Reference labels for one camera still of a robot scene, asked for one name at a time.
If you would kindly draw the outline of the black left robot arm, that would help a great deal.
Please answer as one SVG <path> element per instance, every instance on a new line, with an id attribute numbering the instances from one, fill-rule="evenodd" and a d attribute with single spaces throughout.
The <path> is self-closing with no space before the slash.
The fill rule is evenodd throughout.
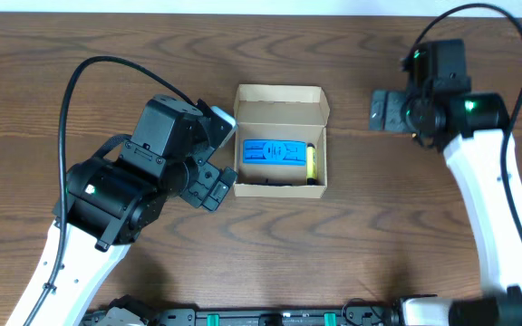
<path id="1" fill-rule="evenodd" d="M 68 170 L 67 202 L 53 208 L 40 262 L 8 324 L 78 324 L 168 200 L 216 211 L 237 173 L 209 159 L 236 129 L 232 116 L 204 101 L 148 101 L 132 134 L 111 137 Z"/>

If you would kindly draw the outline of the brown cardboard box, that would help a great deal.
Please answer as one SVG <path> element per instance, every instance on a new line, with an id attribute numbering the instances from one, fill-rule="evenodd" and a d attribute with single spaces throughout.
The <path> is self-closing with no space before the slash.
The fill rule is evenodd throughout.
<path id="1" fill-rule="evenodd" d="M 241 84 L 234 103 L 237 120 L 234 166 L 237 197 L 320 198 L 327 189 L 326 124 L 330 107 L 319 86 Z M 304 166 L 245 164 L 246 139 L 312 143 L 316 150 L 317 183 L 306 184 Z M 252 186 L 256 182 L 291 183 L 292 187 Z"/>

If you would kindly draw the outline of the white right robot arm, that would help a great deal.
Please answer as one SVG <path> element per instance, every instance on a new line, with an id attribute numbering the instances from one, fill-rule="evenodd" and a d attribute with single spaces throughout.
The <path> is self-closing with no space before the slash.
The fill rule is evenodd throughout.
<path id="1" fill-rule="evenodd" d="M 370 129 L 410 133 L 435 148 L 455 178 L 478 250 L 482 297 L 402 299 L 392 325 L 522 325 L 522 182 L 515 143 L 504 149 L 502 98 L 476 93 L 460 39 L 420 43 L 404 91 L 372 94 Z"/>

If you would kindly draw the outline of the yellow highlighter pen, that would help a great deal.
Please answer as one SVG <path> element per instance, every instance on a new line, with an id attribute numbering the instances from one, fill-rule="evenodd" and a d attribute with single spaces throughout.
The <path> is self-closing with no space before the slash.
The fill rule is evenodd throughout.
<path id="1" fill-rule="evenodd" d="M 306 147 L 306 184 L 314 186 L 317 183 L 316 150 L 312 143 Z"/>

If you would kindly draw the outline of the blue whiteboard eraser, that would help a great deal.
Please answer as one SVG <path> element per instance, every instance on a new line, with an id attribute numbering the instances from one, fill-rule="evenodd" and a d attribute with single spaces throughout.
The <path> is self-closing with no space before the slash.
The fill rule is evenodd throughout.
<path id="1" fill-rule="evenodd" d="M 245 164 L 304 166 L 305 149 L 303 141 L 246 139 L 242 159 Z"/>

